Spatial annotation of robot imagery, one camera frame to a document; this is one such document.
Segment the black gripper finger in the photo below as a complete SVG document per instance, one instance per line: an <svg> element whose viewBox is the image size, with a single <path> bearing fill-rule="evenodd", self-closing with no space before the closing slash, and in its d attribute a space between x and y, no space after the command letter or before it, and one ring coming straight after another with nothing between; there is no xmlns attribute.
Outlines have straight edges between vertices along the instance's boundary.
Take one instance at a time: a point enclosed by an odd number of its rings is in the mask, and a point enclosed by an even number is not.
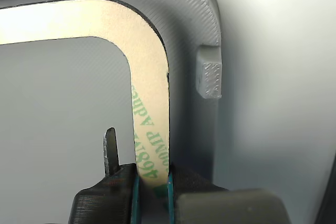
<svg viewBox="0 0 336 224"><path fill-rule="evenodd" d="M270 191L228 190L175 165L170 166L167 193L170 223L291 222L282 200Z"/></svg>
<svg viewBox="0 0 336 224"><path fill-rule="evenodd" d="M136 164L119 164L116 131L103 139L105 177L73 200L69 223L140 224L140 178Z"/></svg>

